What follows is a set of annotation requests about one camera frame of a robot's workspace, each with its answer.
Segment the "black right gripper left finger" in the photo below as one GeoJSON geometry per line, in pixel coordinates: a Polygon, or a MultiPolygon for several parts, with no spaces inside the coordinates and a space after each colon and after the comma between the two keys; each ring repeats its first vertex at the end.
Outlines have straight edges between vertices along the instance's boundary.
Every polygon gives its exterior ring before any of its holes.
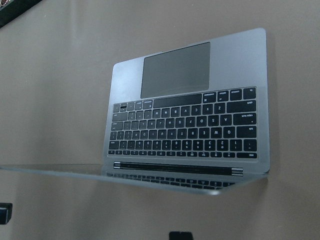
{"type": "Polygon", "coordinates": [[[1,202],[0,203],[0,224],[6,225],[11,217],[12,217],[12,211],[13,211],[13,204],[7,203],[7,202],[1,202]]]}

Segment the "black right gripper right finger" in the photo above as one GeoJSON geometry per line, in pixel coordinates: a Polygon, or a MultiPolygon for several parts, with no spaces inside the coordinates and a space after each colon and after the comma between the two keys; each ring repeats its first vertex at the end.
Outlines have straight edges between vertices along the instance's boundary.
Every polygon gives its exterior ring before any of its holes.
{"type": "Polygon", "coordinates": [[[171,231],[169,240],[193,240],[193,234],[188,231],[171,231]]]}

